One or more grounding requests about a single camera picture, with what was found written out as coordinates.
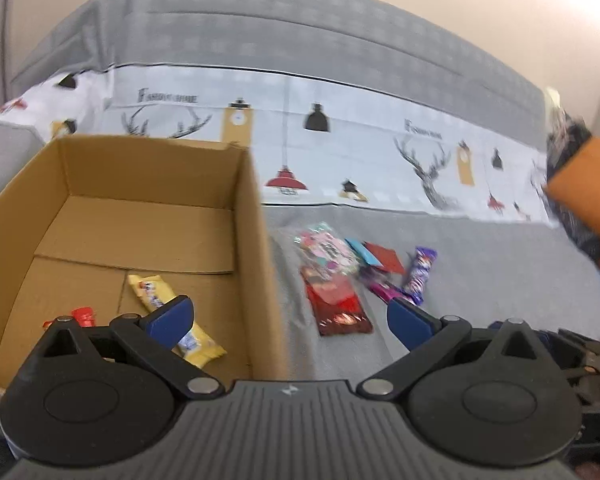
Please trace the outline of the printed white sofa cover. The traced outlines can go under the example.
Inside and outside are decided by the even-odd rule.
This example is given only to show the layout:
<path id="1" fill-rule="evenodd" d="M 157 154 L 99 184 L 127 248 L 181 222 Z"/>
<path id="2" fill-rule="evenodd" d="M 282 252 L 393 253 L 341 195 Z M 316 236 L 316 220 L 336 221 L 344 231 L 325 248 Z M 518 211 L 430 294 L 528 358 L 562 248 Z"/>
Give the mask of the printed white sofa cover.
<path id="1" fill-rule="evenodd" d="M 231 68 L 62 73 L 0 106 L 6 174 L 75 133 L 249 148 L 268 205 L 351 205 L 551 224 L 544 154 L 464 119 L 344 84 Z"/>

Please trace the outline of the clear pink candy bag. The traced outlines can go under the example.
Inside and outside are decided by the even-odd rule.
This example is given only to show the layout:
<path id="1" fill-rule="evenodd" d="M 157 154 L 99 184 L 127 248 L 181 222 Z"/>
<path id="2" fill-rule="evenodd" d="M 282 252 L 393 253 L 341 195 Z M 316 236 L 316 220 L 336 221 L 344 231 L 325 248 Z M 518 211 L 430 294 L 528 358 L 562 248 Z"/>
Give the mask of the clear pink candy bag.
<path id="1" fill-rule="evenodd" d="M 310 224 L 294 236 L 303 262 L 324 278 L 358 272 L 358 256 L 328 223 Z"/>

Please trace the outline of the yellow snack bar wrapper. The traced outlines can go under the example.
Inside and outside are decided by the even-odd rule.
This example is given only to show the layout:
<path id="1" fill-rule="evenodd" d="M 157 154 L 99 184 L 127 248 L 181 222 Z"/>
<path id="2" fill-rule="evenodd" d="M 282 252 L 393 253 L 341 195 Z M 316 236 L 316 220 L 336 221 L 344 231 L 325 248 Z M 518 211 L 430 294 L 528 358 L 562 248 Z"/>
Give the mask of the yellow snack bar wrapper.
<path id="1" fill-rule="evenodd" d="M 189 296 L 177 295 L 159 275 L 130 274 L 128 283 L 149 315 L 144 331 L 164 348 L 176 349 L 189 364 L 204 368 L 226 355 L 196 322 L 195 306 Z"/>

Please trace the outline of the purple cartoon snack pack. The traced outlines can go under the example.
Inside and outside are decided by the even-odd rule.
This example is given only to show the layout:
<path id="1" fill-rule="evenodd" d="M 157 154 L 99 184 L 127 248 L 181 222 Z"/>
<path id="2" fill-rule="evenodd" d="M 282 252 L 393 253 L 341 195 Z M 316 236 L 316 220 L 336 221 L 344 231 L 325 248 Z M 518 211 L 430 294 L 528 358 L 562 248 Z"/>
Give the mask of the purple cartoon snack pack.
<path id="1" fill-rule="evenodd" d="M 402 288 L 405 295 L 410 298 L 416 306 L 424 301 L 424 291 L 429 281 L 431 268 L 438 258 L 438 253 L 428 247 L 416 247 L 408 267 L 406 278 L 403 280 Z"/>

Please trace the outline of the red small snack bar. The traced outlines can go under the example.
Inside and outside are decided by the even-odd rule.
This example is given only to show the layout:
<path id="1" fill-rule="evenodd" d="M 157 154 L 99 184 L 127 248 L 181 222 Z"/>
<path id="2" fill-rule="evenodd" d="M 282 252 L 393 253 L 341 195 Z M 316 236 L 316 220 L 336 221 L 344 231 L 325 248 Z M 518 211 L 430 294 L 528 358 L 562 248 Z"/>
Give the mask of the red small snack bar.
<path id="1" fill-rule="evenodd" d="M 96 315 L 91 307 L 79 307 L 73 309 L 70 313 L 56 316 L 53 320 L 45 321 L 42 324 L 42 329 L 47 330 L 53 322 L 67 321 L 69 318 L 75 320 L 81 327 L 95 327 Z"/>

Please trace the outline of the orange cushion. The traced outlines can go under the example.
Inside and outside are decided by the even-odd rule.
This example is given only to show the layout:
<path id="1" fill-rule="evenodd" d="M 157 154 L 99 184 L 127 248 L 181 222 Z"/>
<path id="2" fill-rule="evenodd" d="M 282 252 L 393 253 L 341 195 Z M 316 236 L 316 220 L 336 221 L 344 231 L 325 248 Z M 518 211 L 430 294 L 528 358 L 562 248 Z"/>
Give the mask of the orange cushion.
<path id="1" fill-rule="evenodd" d="M 600 138 L 589 138 L 548 180 L 545 191 L 600 237 Z M 600 264 L 600 257 L 594 261 Z"/>

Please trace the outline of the red flat snack packet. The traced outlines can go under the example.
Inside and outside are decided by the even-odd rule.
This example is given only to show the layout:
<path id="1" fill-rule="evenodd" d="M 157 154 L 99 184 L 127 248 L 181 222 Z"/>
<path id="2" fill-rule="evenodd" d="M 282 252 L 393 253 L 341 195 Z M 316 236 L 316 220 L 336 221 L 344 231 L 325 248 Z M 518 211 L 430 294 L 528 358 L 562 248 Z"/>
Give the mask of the red flat snack packet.
<path id="1" fill-rule="evenodd" d="M 404 273 L 404 265 L 399 259 L 398 254 L 393 249 L 370 242 L 364 242 L 363 246 L 373 256 L 370 265 L 374 268 L 391 274 Z"/>

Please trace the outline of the dark red snack pack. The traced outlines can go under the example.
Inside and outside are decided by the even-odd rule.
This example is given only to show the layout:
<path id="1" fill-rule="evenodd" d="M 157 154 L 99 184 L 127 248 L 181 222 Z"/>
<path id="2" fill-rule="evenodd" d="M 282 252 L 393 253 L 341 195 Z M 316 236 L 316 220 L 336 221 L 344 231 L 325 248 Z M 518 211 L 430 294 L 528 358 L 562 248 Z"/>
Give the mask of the dark red snack pack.
<path id="1" fill-rule="evenodd" d="M 300 273 L 322 337 L 373 331 L 373 324 L 347 275 L 332 274 L 324 278 L 310 266 L 302 266 Z"/>

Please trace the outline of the blue snack packet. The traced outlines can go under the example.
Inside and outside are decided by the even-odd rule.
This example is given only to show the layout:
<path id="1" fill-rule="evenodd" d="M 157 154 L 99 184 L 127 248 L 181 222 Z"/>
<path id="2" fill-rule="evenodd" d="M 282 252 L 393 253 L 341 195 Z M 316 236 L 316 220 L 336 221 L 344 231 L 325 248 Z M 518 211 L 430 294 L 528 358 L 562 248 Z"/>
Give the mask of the blue snack packet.
<path id="1" fill-rule="evenodd" d="M 381 266 L 380 260 L 362 242 L 350 237 L 346 238 L 346 242 L 366 266 Z"/>

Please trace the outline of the brown cardboard box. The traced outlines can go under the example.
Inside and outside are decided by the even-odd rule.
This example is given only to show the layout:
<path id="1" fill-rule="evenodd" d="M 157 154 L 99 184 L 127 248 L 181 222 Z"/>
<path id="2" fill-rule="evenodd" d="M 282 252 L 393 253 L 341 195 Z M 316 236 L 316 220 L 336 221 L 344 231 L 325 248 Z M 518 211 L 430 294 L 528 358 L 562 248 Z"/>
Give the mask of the brown cardboard box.
<path id="1" fill-rule="evenodd" d="M 66 136 L 0 194 L 0 387 L 46 322 L 142 306 L 130 275 L 189 296 L 225 349 L 221 382 L 284 379 L 289 359 L 250 153 L 218 142 Z"/>

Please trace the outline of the magenta purple snack bar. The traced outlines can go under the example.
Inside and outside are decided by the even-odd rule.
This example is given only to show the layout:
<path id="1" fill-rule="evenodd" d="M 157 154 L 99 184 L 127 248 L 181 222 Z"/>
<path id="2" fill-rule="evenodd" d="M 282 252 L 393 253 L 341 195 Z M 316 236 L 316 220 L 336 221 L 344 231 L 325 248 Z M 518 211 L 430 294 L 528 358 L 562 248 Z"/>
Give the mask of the magenta purple snack bar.
<path id="1" fill-rule="evenodd" d="M 401 299 L 407 304 L 418 306 L 415 298 L 403 288 L 392 284 L 384 274 L 372 266 L 364 266 L 358 271 L 358 280 L 367 290 L 388 304 L 393 299 Z"/>

